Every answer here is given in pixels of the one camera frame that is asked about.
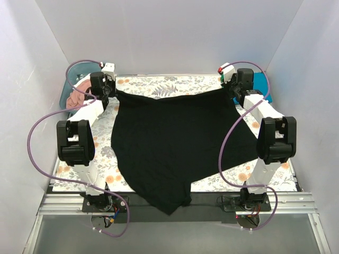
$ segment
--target floral fabric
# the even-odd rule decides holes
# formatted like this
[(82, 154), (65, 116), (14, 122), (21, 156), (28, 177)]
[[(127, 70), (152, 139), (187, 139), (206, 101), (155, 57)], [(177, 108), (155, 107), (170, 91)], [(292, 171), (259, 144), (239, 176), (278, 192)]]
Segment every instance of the floral fabric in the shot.
[[(144, 95), (155, 99), (163, 97), (173, 97), (179, 95), (193, 95), (220, 88), (220, 79), (217, 76), (134, 76), (117, 78), (117, 89), (130, 94)], [(245, 110), (241, 106), (236, 106), (239, 114)], [(109, 188), (113, 192), (132, 192), (119, 172), (117, 158), (111, 148), (111, 133), (115, 117), (119, 111), (119, 101), (116, 98), (110, 99), (105, 112), (92, 126), (92, 134), (95, 144), (94, 164), (97, 166), (99, 175), (106, 180)], [(258, 136), (259, 124), (252, 115), (244, 118), (245, 122)], [(283, 164), (273, 176), (270, 186), (276, 191), (296, 191), (296, 185), (290, 168), (290, 162)], [(239, 165), (224, 171), (224, 176), (233, 183), (242, 184), (246, 181), (255, 167), (256, 160)], [(78, 175), (67, 166), (65, 162), (59, 163), (56, 172), (58, 177), (67, 179), (78, 179)], [(85, 186), (56, 181), (53, 191), (75, 191), (84, 192)], [(192, 192), (226, 192), (238, 191), (238, 188), (227, 185), (219, 176), (215, 174), (205, 179), (192, 183)]]

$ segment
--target white bracket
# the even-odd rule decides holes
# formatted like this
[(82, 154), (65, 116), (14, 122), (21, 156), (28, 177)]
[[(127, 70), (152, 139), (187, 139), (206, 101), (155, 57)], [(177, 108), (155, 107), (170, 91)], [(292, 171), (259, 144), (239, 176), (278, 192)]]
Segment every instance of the white bracket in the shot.
[[(90, 164), (88, 166), (74, 165), (72, 168), (75, 172), (78, 173), (81, 181), (86, 182), (89, 185), (94, 185), (101, 189), (105, 189), (106, 182), (103, 178), (99, 176), (99, 172), (93, 161), (90, 161)], [(102, 193), (103, 191), (99, 191), (90, 187), (86, 188), (87, 195), (98, 196)]]
[[(254, 185), (254, 184), (262, 184), (267, 186), (276, 170), (280, 168), (280, 162), (273, 162), (271, 164), (266, 165), (262, 159), (258, 159), (254, 170), (251, 174), (251, 177), (246, 181), (246, 185)], [(249, 187), (249, 193), (254, 194), (263, 194), (267, 192), (267, 188), (265, 187)]]

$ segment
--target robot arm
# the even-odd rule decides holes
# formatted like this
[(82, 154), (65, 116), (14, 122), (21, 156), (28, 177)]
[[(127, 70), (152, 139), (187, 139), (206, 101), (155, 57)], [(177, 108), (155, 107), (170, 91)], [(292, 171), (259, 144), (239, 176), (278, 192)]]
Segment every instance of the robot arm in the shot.
[[(72, 166), (81, 181), (107, 189), (106, 182), (98, 176), (99, 172), (94, 166), (95, 145), (91, 126), (105, 111), (109, 97), (116, 95), (114, 64), (106, 63), (101, 72), (90, 74), (90, 80), (91, 93), (97, 100), (89, 104), (93, 98), (86, 96), (86, 107), (80, 108), (67, 121), (57, 123), (58, 157)], [(86, 193), (81, 195), (98, 209), (105, 209), (112, 203), (103, 191), (93, 188), (87, 188)]]
[[(228, 66), (220, 69), (222, 86), (228, 89), (231, 98), (236, 98), (240, 105), (249, 110), (264, 96), (260, 91), (253, 89), (253, 71)], [(260, 123), (260, 132), (257, 142), (258, 161), (247, 180), (246, 185), (268, 185), (276, 170), (296, 154), (297, 122), (294, 117), (286, 117), (276, 111), (268, 101), (263, 101), (251, 111), (254, 118)], [(245, 189), (246, 198), (261, 199), (266, 193), (264, 187), (249, 187)]]

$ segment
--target black fabric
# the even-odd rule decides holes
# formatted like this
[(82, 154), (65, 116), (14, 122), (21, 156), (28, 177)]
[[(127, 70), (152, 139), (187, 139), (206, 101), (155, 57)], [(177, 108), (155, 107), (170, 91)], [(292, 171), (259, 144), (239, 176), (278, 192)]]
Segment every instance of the black fabric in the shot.
[[(191, 201), (191, 183), (218, 172), (219, 150), (239, 118), (225, 89), (152, 99), (118, 91), (111, 145), (129, 186), (166, 214)], [(226, 143), (223, 170), (257, 158), (241, 121)]]

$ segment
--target purple cable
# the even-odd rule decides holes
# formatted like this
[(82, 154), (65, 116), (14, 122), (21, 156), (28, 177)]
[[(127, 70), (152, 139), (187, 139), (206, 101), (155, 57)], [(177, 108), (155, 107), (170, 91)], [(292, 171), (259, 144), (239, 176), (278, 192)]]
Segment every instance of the purple cable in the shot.
[[(101, 63), (100, 63), (100, 62), (97, 62), (97, 61), (93, 61), (93, 60), (87, 60), (87, 59), (85, 59), (85, 60), (79, 60), (79, 61), (76, 61), (76, 62), (71, 63), (70, 66), (68, 66), (68, 68), (67, 68), (67, 70), (66, 70), (66, 80), (67, 80), (67, 82), (71, 85), (71, 87), (73, 88), (73, 90), (76, 90), (76, 91), (78, 91), (79, 93), (82, 93), (82, 94), (84, 94), (84, 95), (89, 95), (89, 96), (93, 97), (94, 100), (91, 101), (91, 102), (89, 102), (89, 104), (92, 104), (93, 102), (96, 101), (96, 97), (95, 97), (94, 95), (92, 95), (92, 94), (88, 94), (88, 93), (85, 93), (85, 92), (83, 92), (83, 91), (77, 89), (74, 85), (72, 85), (72, 83), (70, 82), (70, 80), (69, 80), (69, 78), (68, 78), (68, 72), (69, 72), (69, 70), (71, 69), (71, 67), (74, 66), (74, 65), (76, 65), (76, 64), (78, 64), (78, 63), (80, 63), (80, 62), (94, 62), (94, 63), (97, 63), (97, 64), (99, 64), (99, 65), (100, 65)], [(84, 104), (84, 105), (81, 105), (81, 106), (78, 106), (78, 107), (73, 107), (73, 108), (66, 109), (66, 110), (60, 110), (60, 111), (52, 112), (52, 113), (50, 113), (50, 114), (48, 114), (48, 115), (45, 115), (45, 116), (42, 117), (41, 119), (37, 120), (37, 122), (32, 126), (30, 132), (28, 133), (28, 137), (27, 137), (27, 151), (28, 151), (28, 156), (29, 156), (29, 158), (30, 158), (30, 160), (31, 160), (31, 162), (32, 162), (32, 164), (33, 164), (33, 166), (37, 169), (37, 171), (38, 171), (39, 173), (43, 174), (43, 175), (46, 176), (46, 177), (49, 177), (49, 178), (51, 178), (51, 179), (58, 180), (58, 181), (64, 181), (64, 182), (69, 182), (69, 183), (83, 184), (83, 185), (86, 185), (86, 186), (91, 187), (91, 188), (93, 188), (93, 189), (96, 189), (96, 190), (98, 190), (98, 191), (102, 191), (102, 192), (105, 192), (105, 193), (107, 193), (107, 194), (111, 194), (111, 195), (113, 195), (113, 196), (119, 198), (120, 200), (122, 200), (122, 201), (126, 204), (126, 210), (127, 210), (127, 222), (126, 222), (126, 227), (124, 228), (124, 230), (123, 230), (120, 234), (112, 234), (112, 233), (110, 233), (110, 232), (104, 231), (104, 230), (99, 229), (99, 228), (95, 228), (95, 227), (93, 228), (93, 229), (98, 230), (99, 232), (102, 232), (102, 233), (104, 233), (104, 234), (109, 235), (110, 237), (120, 237), (120, 236), (122, 236), (122, 235), (126, 232), (126, 230), (127, 230), (127, 228), (128, 228), (128, 225), (129, 225), (129, 220), (130, 220), (129, 206), (128, 206), (128, 203), (126, 202), (126, 200), (125, 200), (122, 196), (118, 195), (117, 193), (110, 192), (110, 191), (105, 190), (105, 189), (101, 189), (101, 188), (99, 188), (99, 187), (96, 187), (96, 186), (94, 186), (94, 185), (92, 185), (92, 184), (88, 184), (88, 183), (83, 182), (83, 181), (70, 180), (70, 179), (60, 178), (60, 177), (56, 177), (56, 176), (50, 175), (50, 174), (44, 172), (43, 170), (41, 170), (41, 169), (39, 168), (39, 166), (35, 163), (35, 161), (34, 161), (34, 159), (33, 159), (32, 151), (31, 151), (31, 138), (32, 138), (32, 133), (33, 133), (34, 129), (39, 125), (39, 123), (41, 123), (43, 120), (45, 120), (46, 118), (49, 118), (49, 117), (52, 116), (52, 115), (56, 115), (56, 114), (59, 114), (59, 113), (62, 113), (62, 112), (68, 112), (68, 111), (71, 111), (71, 110), (77, 110), (77, 109), (79, 109), (79, 108), (81, 108), (81, 107), (86, 107), (86, 106), (89, 105), (89, 104)]]
[(258, 230), (258, 229), (261, 229), (263, 228), (265, 225), (267, 225), (270, 220), (273, 218), (275, 212), (276, 212), (276, 209), (278, 208), (278, 195), (276, 193), (276, 191), (270, 187), (270, 186), (265, 186), (263, 184), (254, 184), (254, 185), (237, 185), (237, 184), (233, 184), (231, 183), (230, 181), (228, 181), (223, 173), (222, 173), (222, 168), (221, 168), (221, 160), (222, 160), (222, 153), (224, 152), (224, 148), (225, 148), (225, 145), (226, 145), (226, 142), (229, 138), (229, 136), (231, 135), (232, 131), (234, 130), (234, 128), (237, 126), (237, 124), (244, 118), (245, 115), (247, 115), (249, 112), (251, 112), (253, 109), (255, 109), (257, 106), (259, 106), (260, 103), (262, 103), (270, 94), (270, 90), (271, 90), (271, 85), (270, 85), (270, 81), (269, 81), (269, 78), (267, 77), (266, 73), (263, 71), (262, 68), (260, 68), (258, 65), (256, 65), (255, 63), (253, 62), (247, 62), (247, 61), (239, 61), (239, 62), (233, 62), (233, 63), (230, 63), (224, 67), (222, 67), (222, 69), (225, 69), (226, 67), (230, 66), (230, 65), (234, 65), (234, 64), (239, 64), (239, 63), (242, 63), (242, 64), (251, 64), (251, 65), (254, 65), (256, 66), (264, 75), (265, 75), (265, 78), (266, 78), (266, 81), (267, 81), (267, 87), (268, 87), (268, 90), (267, 90), (267, 93), (266, 95), (263, 97), (263, 99), (261, 101), (259, 101), (258, 103), (256, 103), (255, 105), (253, 105), (249, 110), (247, 110), (243, 115), (241, 115), (237, 121), (235, 121), (235, 123), (232, 125), (232, 127), (229, 129), (229, 131), (227, 132), (226, 134), (226, 137), (224, 138), (224, 141), (222, 142), (222, 145), (221, 145), (221, 148), (220, 148), (220, 153), (219, 153), (219, 160), (218, 160), (218, 168), (219, 168), (219, 173), (220, 173), (220, 176), (222, 177), (222, 179), (227, 183), (229, 184), (230, 186), (233, 186), (233, 187), (237, 187), (237, 188), (249, 188), (249, 187), (264, 187), (264, 188), (268, 188), (270, 189), (273, 193), (274, 193), (274, 196), (275, 196), (275, 206), (274, 206), (274, 209), (272, 211), (272, 214), (271, 216), (267, 219), (267, 221), (265, 221), (262, 225), (258, 226), (257, 228), (254, 228), (252, 230)]

